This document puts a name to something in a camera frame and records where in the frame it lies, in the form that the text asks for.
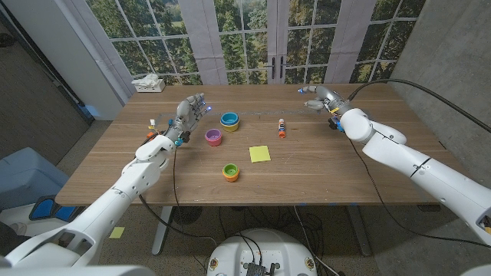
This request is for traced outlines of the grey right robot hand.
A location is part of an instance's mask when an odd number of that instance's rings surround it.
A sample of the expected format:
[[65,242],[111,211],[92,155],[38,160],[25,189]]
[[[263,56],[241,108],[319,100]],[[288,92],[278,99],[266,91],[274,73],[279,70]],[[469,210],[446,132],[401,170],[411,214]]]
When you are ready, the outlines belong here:
[[334,90],[323,86],[306,86],[298,89],[300,94],[315,94],[314,100],[308,100],[304,102],[304,106],[315,110],[322,111],[326,110],[329,113],[336,113],[338,115],[343,115],[352,109],[351,103],[345,100],[341,95],[339,95]]

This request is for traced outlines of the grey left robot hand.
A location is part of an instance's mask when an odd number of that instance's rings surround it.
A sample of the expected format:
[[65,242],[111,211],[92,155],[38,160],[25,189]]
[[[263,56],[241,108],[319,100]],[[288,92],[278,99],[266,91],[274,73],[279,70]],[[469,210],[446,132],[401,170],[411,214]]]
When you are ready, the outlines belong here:
[[206,107],[204,93],[187,97],[177,106],[175,120],[164,132],[164,136],[179,145],[188,143],[198,122],[210,110],[211,107]]

